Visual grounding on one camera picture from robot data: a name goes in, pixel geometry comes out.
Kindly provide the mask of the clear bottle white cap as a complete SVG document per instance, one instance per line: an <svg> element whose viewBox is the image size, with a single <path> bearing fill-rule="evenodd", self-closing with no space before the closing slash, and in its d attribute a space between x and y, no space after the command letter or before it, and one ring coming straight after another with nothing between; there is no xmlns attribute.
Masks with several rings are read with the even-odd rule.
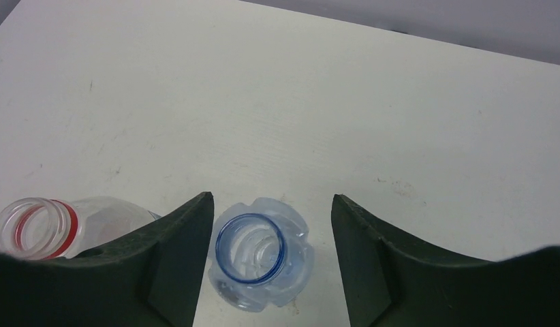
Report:
<svg viewBox="0 0 560 327"><path fill-rule="evenodd" d="M213 226L208 249L212 286L243 311L285 306L303 291L313 270L308 235L303 217L279 200L232 205Z"/></svg>

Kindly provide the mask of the red label clear bottle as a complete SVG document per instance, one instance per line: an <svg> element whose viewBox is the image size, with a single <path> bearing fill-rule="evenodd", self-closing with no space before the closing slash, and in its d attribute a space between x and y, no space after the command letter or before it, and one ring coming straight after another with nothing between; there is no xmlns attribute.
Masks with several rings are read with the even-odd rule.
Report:
<svg viewBox="0 0 560 327"><path fill-rule="evenodd" d="M73 258L158 219L141 206L109 196L73 202L23 198L0 213L0 253L23 260Z"/></svg>

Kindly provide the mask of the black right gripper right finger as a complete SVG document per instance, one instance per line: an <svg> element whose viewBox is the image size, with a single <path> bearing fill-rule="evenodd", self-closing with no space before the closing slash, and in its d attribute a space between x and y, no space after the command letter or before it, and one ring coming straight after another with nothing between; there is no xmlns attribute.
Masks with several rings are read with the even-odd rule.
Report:
<svg viewBox="0 0 560 327"><path fill-rule="evenodd" d="M352 326L560 326L560 246L481 260L344 195L333 198L331 224Z"/></svg>

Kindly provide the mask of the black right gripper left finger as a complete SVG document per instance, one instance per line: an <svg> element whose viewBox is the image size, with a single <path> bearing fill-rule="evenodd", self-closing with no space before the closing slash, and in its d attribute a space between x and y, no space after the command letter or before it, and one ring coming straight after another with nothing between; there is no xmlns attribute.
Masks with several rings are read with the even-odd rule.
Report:
<svg viewBox="0 0 560 327"><path fill-rule="evenodd" d="M213 219L205 191L71 259L0 254L0 326L191 326Z"/></svg>

